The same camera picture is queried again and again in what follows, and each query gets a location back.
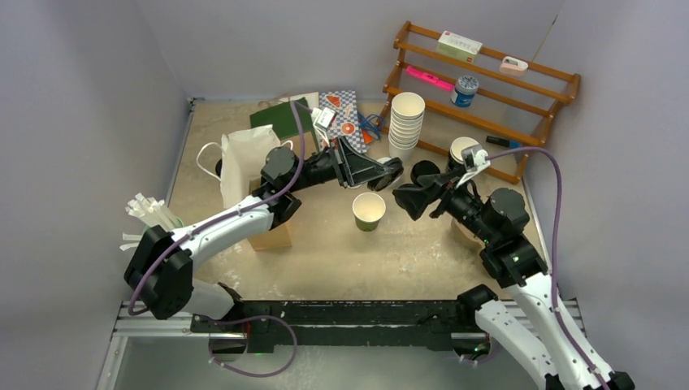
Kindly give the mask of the green paper coffee cup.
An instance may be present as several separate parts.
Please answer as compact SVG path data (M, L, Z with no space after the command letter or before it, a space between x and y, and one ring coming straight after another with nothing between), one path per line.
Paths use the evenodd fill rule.
M363 232L373 232L387 210L385 200L377 193L361 193L352 203L356 227Z

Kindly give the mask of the brown kraft paper bag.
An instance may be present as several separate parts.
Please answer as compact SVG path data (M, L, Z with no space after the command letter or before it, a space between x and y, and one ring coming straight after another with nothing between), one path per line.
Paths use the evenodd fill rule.
M225 210L244 200L260 185L260 173L268 153L275 147L293 147L291 141L283 143L268 124L240 130L221 136L219 142L209 142L201 147L195 162L209 176L219 181L220 194ZM212 171L201 162L208 149L220 152L221 172Z

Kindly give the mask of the single black cup lid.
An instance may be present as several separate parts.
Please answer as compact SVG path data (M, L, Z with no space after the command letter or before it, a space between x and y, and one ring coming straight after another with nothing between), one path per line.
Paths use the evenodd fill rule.
M380 192L400 179L403 172L403 162L399 158L392 158L391 168L380 178L368 182L366 186L369 190Z

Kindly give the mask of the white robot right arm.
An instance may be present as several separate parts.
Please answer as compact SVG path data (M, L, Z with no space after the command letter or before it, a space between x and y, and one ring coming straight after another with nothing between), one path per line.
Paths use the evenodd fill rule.
M458 324L485 331L527 372L540 389L633 389L632 378L614 370L592 347L564 307L549 268L525 237L530 216L521 193L499 188L483 200L475 186L461 184L456 173L425 175L417 184L392 192L411 219L419 219L432 203L430 216L449 214L483 248L483 267L509 294L531 323L527 329L505 303L481 284L459 295Z

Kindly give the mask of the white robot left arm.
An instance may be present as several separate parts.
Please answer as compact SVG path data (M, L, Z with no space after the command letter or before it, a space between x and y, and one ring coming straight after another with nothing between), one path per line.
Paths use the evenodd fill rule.
M294 192L335 180L342 187L365 185L379 192L404 171L399 158L378 162L357 152L342 136L307 158L287 146L270 150L260 171L260 185L236 205L200 222L167 231L147 228L123 278L132 288L130 315L150 312L169 319L184 312L210 318L221 332L242 321L240 296L223 284L194 278L205 261L251 236L288 222L301 206Z

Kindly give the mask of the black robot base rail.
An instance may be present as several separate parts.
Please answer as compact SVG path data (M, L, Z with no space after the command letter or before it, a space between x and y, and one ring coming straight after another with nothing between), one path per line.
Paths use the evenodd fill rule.
M194 316L191 331L242 333L250 353L277 345L423 347L470 352L483 335L475 313L498 296L480 284L454 300L249 301L227 319Z

